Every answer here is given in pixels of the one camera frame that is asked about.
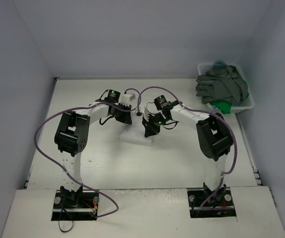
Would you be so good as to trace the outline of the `white t shirt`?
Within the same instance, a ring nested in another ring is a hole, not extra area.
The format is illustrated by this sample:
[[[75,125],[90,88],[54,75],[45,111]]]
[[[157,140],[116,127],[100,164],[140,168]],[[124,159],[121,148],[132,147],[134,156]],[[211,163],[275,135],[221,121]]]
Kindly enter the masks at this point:
[[[122,132],[119,136],[122,142],[137,144],[137,145],[146,145],[149,146],[153,143],[153,137],[145,137],[145,128],[142,125],[141,117],[134,117],[132,119],[131,125],[124,125]]]

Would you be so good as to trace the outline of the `grey t shirt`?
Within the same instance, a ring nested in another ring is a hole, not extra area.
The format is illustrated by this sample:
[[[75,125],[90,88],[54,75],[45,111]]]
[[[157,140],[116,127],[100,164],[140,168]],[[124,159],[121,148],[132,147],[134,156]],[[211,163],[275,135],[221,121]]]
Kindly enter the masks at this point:
[[[196,96],[203,104],[224,101],[239,105],[249,96],[247,82],[232,65],[212,68],[198,76],[196,82]]]

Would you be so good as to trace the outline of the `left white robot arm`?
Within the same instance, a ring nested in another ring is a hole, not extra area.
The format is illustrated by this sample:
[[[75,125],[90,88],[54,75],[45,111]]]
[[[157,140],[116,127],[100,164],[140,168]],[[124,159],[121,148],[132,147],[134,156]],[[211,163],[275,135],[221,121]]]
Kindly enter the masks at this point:
[[[71,208],[79,207],[83,201],[81,153],[87,145],[90,125],[106,117],[132,124],[131,102],[134,99],[135,94],[121,94],[110,89],[104,99],[97,99],[88,109],[76,109],[62,114],[55,134],[55,144],[61,152],[66,173],[60,188],[61,196]]]

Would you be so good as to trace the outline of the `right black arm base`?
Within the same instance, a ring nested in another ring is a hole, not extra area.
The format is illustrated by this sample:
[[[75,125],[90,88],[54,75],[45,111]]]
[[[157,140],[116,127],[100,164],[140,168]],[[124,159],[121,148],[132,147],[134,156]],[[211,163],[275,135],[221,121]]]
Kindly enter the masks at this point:
[[[206,199],[204,190],[188,189],[187,198],[192,219],[236,217],[230,188],[226,188],[224,192],[219,191],[215,197],[203,205],[203,208],[200,206]]]

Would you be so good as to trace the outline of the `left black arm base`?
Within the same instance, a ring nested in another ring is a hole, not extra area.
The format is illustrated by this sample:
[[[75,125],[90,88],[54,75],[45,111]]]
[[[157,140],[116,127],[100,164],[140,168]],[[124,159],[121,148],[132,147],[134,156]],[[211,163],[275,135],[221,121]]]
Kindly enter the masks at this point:
[[[64,187],[55,193],[51,220],[58,223],[61,233],[67,233],[76,221],[95,221],[98,216],[99,194],[79,188],[69,191]]]

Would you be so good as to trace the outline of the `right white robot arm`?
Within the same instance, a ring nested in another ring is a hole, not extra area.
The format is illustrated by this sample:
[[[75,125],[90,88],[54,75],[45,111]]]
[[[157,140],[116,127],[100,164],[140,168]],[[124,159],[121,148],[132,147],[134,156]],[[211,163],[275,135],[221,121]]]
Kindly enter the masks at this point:
[[[168,121],[180,122],[196,130],[201,152],[209,159],[203,183],[204,201],[200,208],[204,211],[217,210],[217,204],[222,201],[226,192],[226,159],[234,143],[231,128],[219,114],[189,109],[177,100],[167,101],[163,95],[157,97],[153,104],[156,106],[156,113],[150,112],[147,106],[144,108],[144,136],[158,135],[160,128]]]

